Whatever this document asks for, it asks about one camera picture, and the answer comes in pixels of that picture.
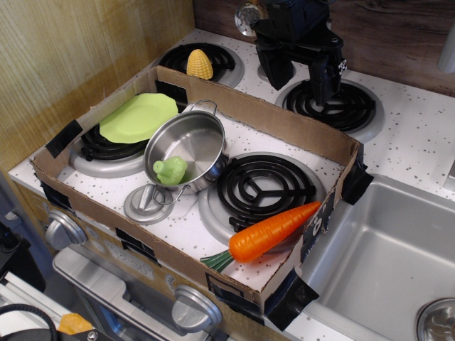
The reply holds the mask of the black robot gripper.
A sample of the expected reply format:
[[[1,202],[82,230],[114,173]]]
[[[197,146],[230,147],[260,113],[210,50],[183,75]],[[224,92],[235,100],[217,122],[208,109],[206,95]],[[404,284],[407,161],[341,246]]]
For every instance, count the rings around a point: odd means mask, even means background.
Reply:
[[[274,89],[292,77],[292,62],[309,66],[311,93],[327,103],[341,86],[343,40],[329,28],[328,1],[267,1],[267,17],[253,24],[260,65]]]

